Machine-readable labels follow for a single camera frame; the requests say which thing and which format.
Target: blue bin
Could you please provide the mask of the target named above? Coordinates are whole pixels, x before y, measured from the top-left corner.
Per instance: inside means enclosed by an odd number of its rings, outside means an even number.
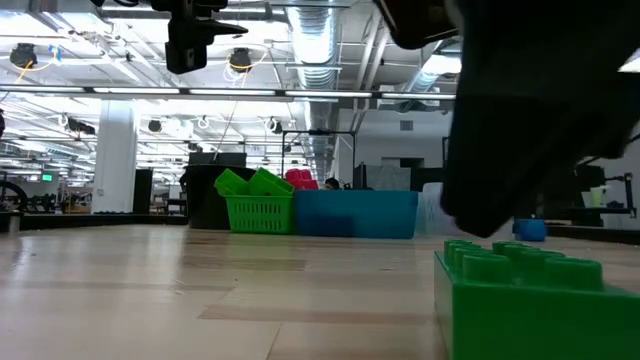
[[[296,226],[304,236],[411,239],[418,193],[304,191],[295,193]]]

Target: person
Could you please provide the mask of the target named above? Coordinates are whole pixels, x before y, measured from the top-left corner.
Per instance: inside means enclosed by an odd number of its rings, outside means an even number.
[[[325,190],[340,190],[340,183],[335,178],[328,178],[324,182]]]

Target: blue container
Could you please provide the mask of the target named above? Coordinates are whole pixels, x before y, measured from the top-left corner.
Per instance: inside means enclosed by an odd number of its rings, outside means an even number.
[[[336,190],[295,193],[296,226],[304,236],[411,239],[418,193]]]
[[[543,242],[547,237],[547,226],[543,219],[516,219],[513,223],[516,239]]]

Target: red object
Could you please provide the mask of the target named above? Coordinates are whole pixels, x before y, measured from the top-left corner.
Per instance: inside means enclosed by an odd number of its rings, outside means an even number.
[[[289,169],[285,173],[284,178],[289,182],[291,182],[292,180],[313,180],[313,177],[311,176],[311,170],[309,169]]]
[[[311,170],[309,169],[300,170],[300,177],[302,178],[302,180],[313,180],[313,177],[311,176]]]
[[[291,182],[291,181],[294,181],[294,180],[300,180],[301,179],[300,170],[298,170],[298,169],[289,169],[284,174],[284,178],[287,179],[288,182]]]
[[[318,190],[318,182],[315,180],[290,180],[296,190]]]

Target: lego stud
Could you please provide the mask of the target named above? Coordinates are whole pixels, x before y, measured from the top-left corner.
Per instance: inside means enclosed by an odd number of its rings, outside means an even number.
[[[493,244],[491,244],[491,248],[493,249],[494,254],[504,255],[504,247],[507,245],[522,246],[522,244],[513,242],[513,241],[496,241]]]
[[[519,267],[520,270],[522,270],[523,280],[527,284],[538,284],[543,282],[546,259],[565,257],[563,253],[540,249],[528,249],[520,253],[519,256]]]
[[[467,254],[462,257],[462,277],[469,281],[510,284],[513,276],[509,258],[495,254]]]
[[[522,245],[522,244],[513,244],[513,245],[505,245],[503,248],[504,256],[511,259],[513,262],[518,262],[520,260],[520,254],[529,250],[531,247]]]
[[[447,265],[449,267],[453,267],[454,266],[456,251],[458,249],[463,249],[463,248],[465,248],[465,249],[466,248],[481,249],[480,245],[472,244],[472,243],[450,244],[449,245],[449,254],[447,254],[448,256],[446,257]]]
[[[551,257],[544,263],[545,284],[574,290],[602,290],[602,265],[593,260]]]
[[[444,242],[444,259],[447,264],[449,264],[450,258],[450,247],[452,244],[471,244],[471,241],[468,240],[447,240]]]
[[[484,249],[481,247],[474,247],[474,246],[456,248],[455,253],[453,255],[453,268],[455,270],[461,270],[463,257],[465,255],[472,255],[472,254],[491,254],[491,251],[488,249]]]

